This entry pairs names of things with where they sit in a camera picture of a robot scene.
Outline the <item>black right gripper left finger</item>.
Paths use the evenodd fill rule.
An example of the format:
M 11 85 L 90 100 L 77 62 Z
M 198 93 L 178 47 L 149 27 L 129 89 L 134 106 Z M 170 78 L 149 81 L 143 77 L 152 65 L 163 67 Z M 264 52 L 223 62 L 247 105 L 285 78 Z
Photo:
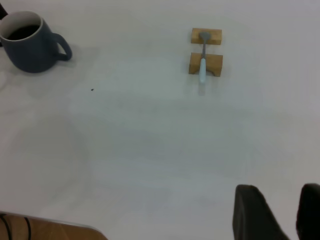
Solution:
M 264 195 L 253 185 L 235 189 L 232 229 L 235 240 L 287 240 Z

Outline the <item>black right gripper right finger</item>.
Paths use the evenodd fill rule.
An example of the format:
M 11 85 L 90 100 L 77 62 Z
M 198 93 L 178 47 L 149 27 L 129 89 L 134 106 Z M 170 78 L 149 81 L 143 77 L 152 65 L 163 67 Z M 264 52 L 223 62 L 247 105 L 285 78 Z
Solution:
M 305 184 L 300 193 L 296 217 L 296 231 L 300 240 L 320 239 L 320 185 Z

